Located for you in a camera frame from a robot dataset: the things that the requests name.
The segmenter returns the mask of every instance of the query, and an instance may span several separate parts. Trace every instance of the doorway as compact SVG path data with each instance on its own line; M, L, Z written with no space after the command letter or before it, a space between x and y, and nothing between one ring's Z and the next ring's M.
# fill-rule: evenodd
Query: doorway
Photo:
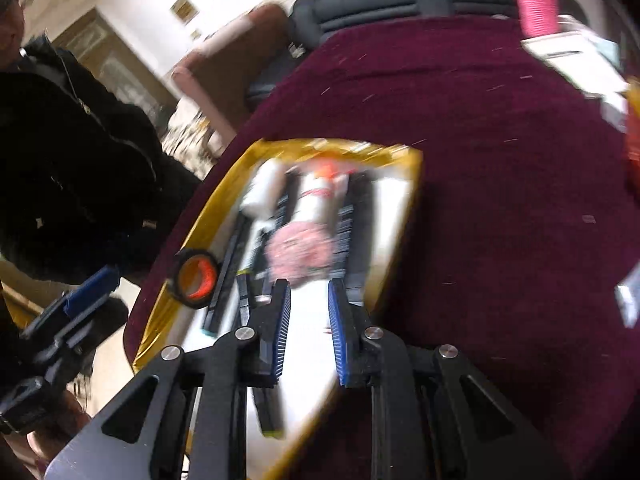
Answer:
M159 136L177 99L158 81L96 9L90 10L53 42L76 59L120 101L142 108Z

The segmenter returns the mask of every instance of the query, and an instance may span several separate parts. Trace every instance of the blue handle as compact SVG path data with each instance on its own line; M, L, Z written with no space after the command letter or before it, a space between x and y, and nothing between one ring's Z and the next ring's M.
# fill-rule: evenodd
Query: blue handle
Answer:
M74 319L98 301L106 299L118 285L120 285L118 269L103 267L66 297L63 311L69 319Z

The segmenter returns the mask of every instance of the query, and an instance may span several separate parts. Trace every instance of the zipper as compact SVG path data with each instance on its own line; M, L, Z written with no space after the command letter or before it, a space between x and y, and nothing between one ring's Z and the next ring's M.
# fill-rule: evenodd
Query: zipper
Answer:
M113 137L107 131L107 129L102 124L102 121L91 111L91 108L89 108L88 105L85 104L85 102L82 101L82 99L78 97L78 93L76 92L76 88L74 87L74 82L71 81L71 76L69 75L69 70L66 68L65 60L62 59L62 56L60 56L60 54L55 49L55 47L53 47L53 45L49 41L49 38L47 38L45 36L45 39L47 40L47 43L49 44L49 46L51 47L53 52L56 54L56 57L60 60L60 63L62 63L62 68L65 69L66 80L69 81L69 86L71 86L71 91L73 92L74 97L78 101L78 104L82 107L82 110L84 110L84 113L87 114L89 117L93 118L95 120L95 122L98 123L98 126L100 126L102 128L104 133L107 134L107 136L113 142L117 142L118 144L124 144L125 146L129 146L130 148L136 150L140 155L142 155L145 158L146 163L149 166L149 169L151 170L151 174L153 175L153 178L154 178L154 183L157 184L158 183L158 175L156 174L156 170L154 169L154 165L151 162L151 159L148 157L148 155L145 152L143 152L142 149L140 149L140 147L135 142L132 142L131 140L118 139L117 137Z

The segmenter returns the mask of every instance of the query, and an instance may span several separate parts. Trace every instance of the maroon tablecloth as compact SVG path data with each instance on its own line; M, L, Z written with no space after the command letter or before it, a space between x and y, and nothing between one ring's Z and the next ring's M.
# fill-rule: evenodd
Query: maroon tablecloth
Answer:
M613 289L640 258L623 137L520 47L517 22L403 20L332 37L278 86L202 184L126 331L127 354L226 170L258 138L336 137L424 153L384 325L459 347L584 476L640 384L640 336ZM295 478L368 478L366 393L328 417Z

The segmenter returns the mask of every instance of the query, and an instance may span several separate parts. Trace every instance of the pink yarn ball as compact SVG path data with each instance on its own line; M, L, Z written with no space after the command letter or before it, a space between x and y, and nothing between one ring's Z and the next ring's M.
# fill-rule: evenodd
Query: pink yarn ball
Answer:
M296 286L331 264L334 244L323 226L291 222L274 233L266 252L272 279Z

